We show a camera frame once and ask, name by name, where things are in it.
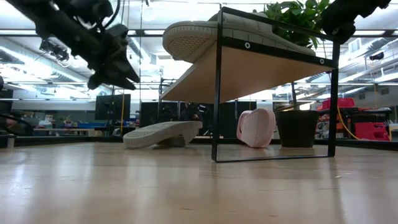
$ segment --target wooden shelf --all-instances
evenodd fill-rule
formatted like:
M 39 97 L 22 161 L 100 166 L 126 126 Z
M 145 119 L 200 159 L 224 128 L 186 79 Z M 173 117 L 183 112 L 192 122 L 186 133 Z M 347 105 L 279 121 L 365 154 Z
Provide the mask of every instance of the wooden shelf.
M 223 47 L 221 102 L 257 93 L 331 70 L 331 67 Z M 162 100 L 214 103 L 216 45 L 209 48 L 172 86 Z

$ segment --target wooden floor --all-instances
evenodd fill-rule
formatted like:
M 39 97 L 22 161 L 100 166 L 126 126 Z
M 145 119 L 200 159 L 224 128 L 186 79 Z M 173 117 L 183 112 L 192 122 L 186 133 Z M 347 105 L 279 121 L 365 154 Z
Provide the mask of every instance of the wooden floor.
M 222 146 L 220 156 L 325 152 Z M 1 151 L 0 223 L 397 223 L 398 153 L 340 147 L 336 154 L 215 164 L 209 146 Z

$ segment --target computer monitor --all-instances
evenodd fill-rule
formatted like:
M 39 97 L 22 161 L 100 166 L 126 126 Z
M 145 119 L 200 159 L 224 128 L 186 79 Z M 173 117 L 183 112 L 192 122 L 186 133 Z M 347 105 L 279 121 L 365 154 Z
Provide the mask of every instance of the computer monitor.
M 131 95 L 124 95 L 123 119 L 130 118 Z M 121 120 L 123 95 L 97 96 L 95 120 Z

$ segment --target potted plant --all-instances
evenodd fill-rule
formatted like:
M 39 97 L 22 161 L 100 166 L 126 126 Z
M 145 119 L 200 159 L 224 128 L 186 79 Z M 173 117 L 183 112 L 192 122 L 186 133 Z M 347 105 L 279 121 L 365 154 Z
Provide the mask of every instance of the potted plant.
M 329 6 L 329 0 L 285 1 L 272 3 L 264 9 L 264 14 L 273 20 L 292 24 L 305 29 L 321 32 L 318 23 L 322 12 Z M 307 34 L 273 27 L 274 34 L 303 47 L 318 47 L 318 40 Z M 318 121 L 317 111 L 301 111 L 297 108 L 294 84 L 292 83 L 294 110 L 281 111 L 275 114 L 281 144 L 283 147 L 312 147 Z

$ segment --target black pot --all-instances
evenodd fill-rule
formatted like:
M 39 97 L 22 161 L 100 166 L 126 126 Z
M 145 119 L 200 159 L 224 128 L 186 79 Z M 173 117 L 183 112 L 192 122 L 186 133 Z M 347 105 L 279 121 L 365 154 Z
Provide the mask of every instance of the black pot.
M 317 111 L 281 111 L 275 114 L 282 147 L 312 147 L 319 119 Z

